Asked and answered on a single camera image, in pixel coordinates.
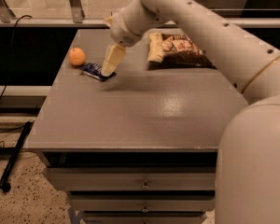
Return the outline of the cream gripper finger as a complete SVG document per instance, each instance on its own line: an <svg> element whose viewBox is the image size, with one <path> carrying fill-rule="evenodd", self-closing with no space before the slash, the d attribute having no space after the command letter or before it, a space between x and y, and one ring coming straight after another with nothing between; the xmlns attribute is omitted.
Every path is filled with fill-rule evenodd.
<svg viewBox="0 0 280 224"><path fill-rule="evenodd" d="M119 44L111 45L107 48L105 59L102 65L102 75L109 77L117 69L118 65L123 61L126 49Z"/></svg>

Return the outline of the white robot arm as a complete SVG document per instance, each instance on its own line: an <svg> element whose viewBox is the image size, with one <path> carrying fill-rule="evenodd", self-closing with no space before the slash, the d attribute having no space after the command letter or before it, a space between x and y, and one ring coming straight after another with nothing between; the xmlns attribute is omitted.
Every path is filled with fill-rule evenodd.
<svg viewBox="0 0 280 224"><path fill-rule="evenodd" d="M280 50L194 0L132 0L106 18L123 47L168 21L247 102L217 151L216 224L280 224Z"/></svg>

